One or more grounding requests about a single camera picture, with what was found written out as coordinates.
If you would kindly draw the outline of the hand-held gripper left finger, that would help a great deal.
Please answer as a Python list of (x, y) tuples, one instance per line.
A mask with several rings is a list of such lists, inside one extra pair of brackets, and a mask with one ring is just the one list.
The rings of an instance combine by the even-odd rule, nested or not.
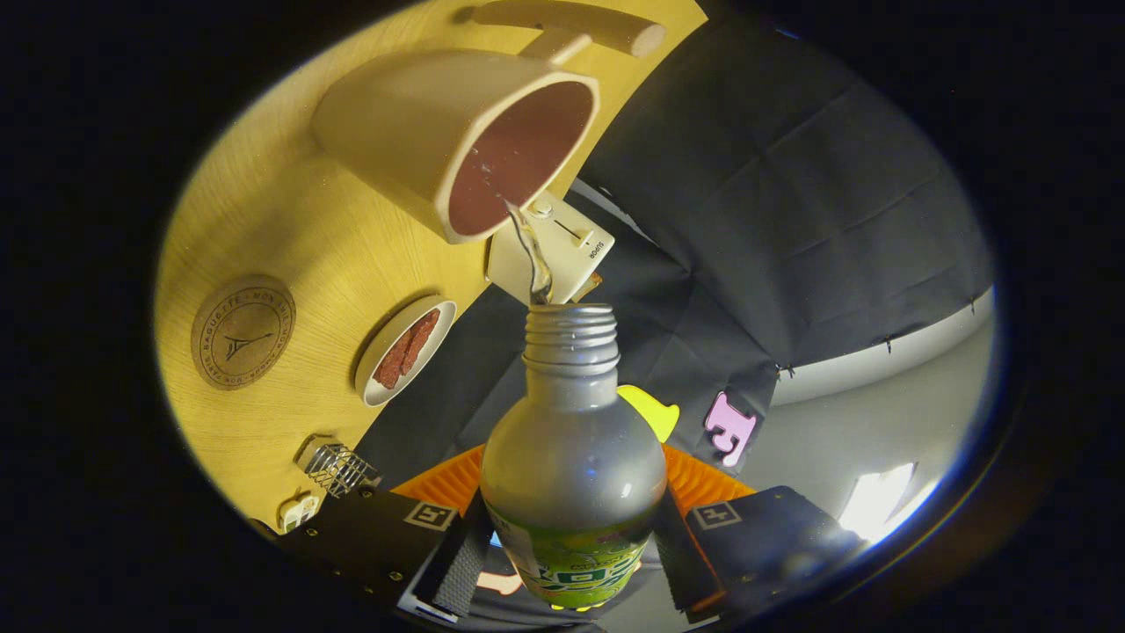
[(482, 447), (387, 489), (343, 444), (307, 444), (294, 458), (327, 505), (269, 532), (289, 557), (369, 594), (382, 608), (454, 625), (468, 616), (493, 524), (479, 492)]

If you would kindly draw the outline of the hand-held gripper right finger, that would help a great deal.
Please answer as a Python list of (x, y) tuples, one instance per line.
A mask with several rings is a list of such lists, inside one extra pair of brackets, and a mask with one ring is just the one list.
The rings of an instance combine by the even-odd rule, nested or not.
[(691, 624), (760, 616), (857, 557), (860, 536), (790, 486), (746, 483), (663, 445), (667, 489), (654, 534), (672, 605)]

